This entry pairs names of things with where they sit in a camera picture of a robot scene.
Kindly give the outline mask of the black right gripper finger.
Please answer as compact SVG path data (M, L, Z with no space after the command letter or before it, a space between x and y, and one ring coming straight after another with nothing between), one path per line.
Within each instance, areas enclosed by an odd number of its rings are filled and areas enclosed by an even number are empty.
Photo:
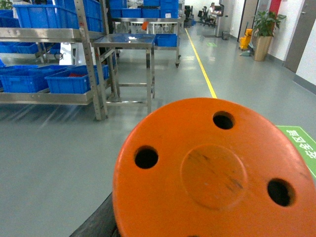
M71 237L118 237L113 198L110 193L103 203L82 223Z

